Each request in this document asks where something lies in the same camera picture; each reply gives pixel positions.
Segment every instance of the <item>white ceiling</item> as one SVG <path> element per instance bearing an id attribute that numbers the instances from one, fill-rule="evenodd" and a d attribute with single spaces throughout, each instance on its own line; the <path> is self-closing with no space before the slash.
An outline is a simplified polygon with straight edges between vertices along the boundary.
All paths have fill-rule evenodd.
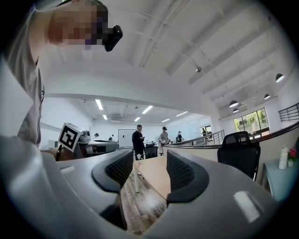
<path id="1" fill-rule="evenodd" d="M 146 114 L 142 114 L 148 105 L 133 105 L 111 101 L 101 101 L 103 110 L 100 110 L 95 100 L 76 99 L 76 101 L 93 119 L 102 121 L 104 121 L 103 114 L 105 114 L 108 118 L 107 121 L 111 122 L 135 123 L 134 120 L 140 117 L 137 123 L 166 125 L 166 122 L 162 123 L 163 120 L 170 119 L 167 121 L 167 123 L 169 123 L 179 119 L 176 115 L 182 113 L 177 110 L 153 107 L 147 111 Z"/>
<path id="2" fill-rule="evenodd" d="M 102 46 L 92 51 L 51 47 L 43 60 L 47 62 L 45 68 L 100 59 L 125 61 L 136 68 L 166 76 L 169 83 L 203 93 L 220 112 L 227 109 L 228 112 L 221 114 L 224 117 L 232 114 L 228 104 L 233 99 L 244 103 L 257 98 L 254 102 L 257 106 L 264 102 L 261 96 L 264 93 L 274 97 L 284 83 L 275 83 L 276 74 L 287 76 L 295 62 L 292 49 L 274 17 L 256 1 L 102 2 L 109 9 L 109 25 L 119 24 L 124 32 L 115 49 L 107 53 Z M 198 66 L 203 69 L 200 73 L 195 72 Z M 180 95 L 173 97 L 184 100 Z M 119 105 L 123 110 L 118 114 L 126 108 L 128 117 L 136 116 L 131 106 Z M 156 116 L 167 113 L 162 109 L 161 112 L 154 109 L 152 113 L 156 111 Z"/>

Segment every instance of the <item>gray t-shirt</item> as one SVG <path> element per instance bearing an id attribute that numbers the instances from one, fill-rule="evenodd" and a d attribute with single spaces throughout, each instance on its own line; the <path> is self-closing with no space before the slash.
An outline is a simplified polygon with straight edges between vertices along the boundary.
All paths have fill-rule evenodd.
<path id="1" fill-rule="evenodd" d="M 3 53 L 11 72 L 33 100 L 33 105 L 21 125 L 18 136 L 22 140 L 39 145 L 41 142 L 40 119 L 44 86 L 41 82 L 39 68 L 31 55 L 28 40 L 28 27 L 36 12 L 34 7 L 30 9 L 24 22 L 21 23 L 16 35 Z"/>
<path id="2" fill-rule="evenodd" d="M 165 133 L 161 133 L 160 134 L 160 141 L 163 142 L 163 141 L 166 141 L 167 142 L 167 139 L 168 139 L 168 133 L 165 132 Z"/>

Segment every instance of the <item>table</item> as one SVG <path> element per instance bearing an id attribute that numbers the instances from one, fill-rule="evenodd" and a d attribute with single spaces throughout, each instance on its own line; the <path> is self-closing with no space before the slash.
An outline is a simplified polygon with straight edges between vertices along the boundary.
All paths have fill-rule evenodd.
<path id="1" fill-rule="evenodd" d="M 147 183 L 164 199 L 167 199 L 167 195 L 170 190 L 170 178 L 166 171 L 167 157 L 156 157 L 151 159 L 140 160 L 133 162 L 133 170 L 135 177 L 135 189 L 139 192 L 137 182 L 137 170 L 141 173 Z"/>
<path id="2" fill-rule="evenodd" d="M 265 188 L 268 181 L 273 198 L 278 202 L 285 200 L 298 176 L 299 162 L 295 162 L 292 167 L 283 170 L 278 168 L 279 159 L 265 162 L 264 165 L 265 174 L 262 186 Z"/>

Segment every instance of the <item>black vr headset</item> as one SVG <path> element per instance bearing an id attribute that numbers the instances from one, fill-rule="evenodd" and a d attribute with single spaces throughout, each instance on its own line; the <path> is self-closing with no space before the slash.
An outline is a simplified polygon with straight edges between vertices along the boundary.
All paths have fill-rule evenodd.
<path id="1" fill-rule="evenodd" d="M 70 1 L 72 0 L 66 0 L 57 5 L 57 7 Z M 113 28 L 108 28 L 108 9 L 98 0 L 91 0 L 91 2 L 96 3 L 97 7 L 102 8 L 103 16 L 100 17 L 101 21 L 96 23 L 96 33 L 92 34 L 88 45 L 97 45 L 97 41 L 101 39 L 105 50 L 107 52 L 112 51 L 123 36 L 121 27 L 116 25 Z"/>

